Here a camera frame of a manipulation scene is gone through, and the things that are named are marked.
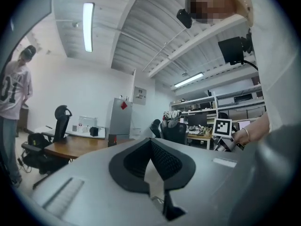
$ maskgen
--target white jersey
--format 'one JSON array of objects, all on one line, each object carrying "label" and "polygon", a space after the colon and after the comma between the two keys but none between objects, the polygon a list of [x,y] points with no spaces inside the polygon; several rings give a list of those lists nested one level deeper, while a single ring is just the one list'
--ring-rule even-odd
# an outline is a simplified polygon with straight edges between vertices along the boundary
[{"label": "white jersey", "polygon": [[270,130],[301,123],[298,36],[274,0],[252,0],[252,41]]},{"label": "white jersey", "polygon": [[17,61],[11,61],[5,68],[0,96],[0,116],[18,120],[24,99],[32,96],[32,79],[29,68],[19,67]]}]

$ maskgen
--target ceiling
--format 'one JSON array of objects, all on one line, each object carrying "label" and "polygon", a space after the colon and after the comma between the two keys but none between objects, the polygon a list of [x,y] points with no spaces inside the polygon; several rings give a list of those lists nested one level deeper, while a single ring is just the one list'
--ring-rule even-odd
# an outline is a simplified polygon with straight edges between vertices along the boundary
[{"label": "ceiling", "polygon": [[[85,51],[83,3],[94,2],[93,52]],[[176,18],[185,0],[53,0],[52,14],[27,35],[38,51],[94,62],[98,66],[174,84],[199,72],[220,73],[225,66],[218,42],[245,37],[246,20],[238,15],[214,25]]]}]

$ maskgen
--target person wearing white jersey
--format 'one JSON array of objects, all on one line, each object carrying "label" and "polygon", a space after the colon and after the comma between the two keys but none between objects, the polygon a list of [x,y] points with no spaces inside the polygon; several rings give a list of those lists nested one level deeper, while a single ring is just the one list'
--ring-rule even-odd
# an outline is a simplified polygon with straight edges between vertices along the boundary
[{"label": "person wearing white jersey", "polygon": [[32,45],[25,48],[18,61],[11,61],[4,71],[0,95],[0,140],[2,157],[14,185],[19,186],[22,177],[18,170],[15,154],[16,127],[21,106],[32,96],[32,78],[26,63],[36,53]]},{"label": "person wearing white jersey", "polygon": [[234,133],[234,140],[245,145],[269,131],[301,123],[300,43],[279,4],[275,0],[187,1],[187,12],[201,23],[238,14],[251,28],[267,113]]}]

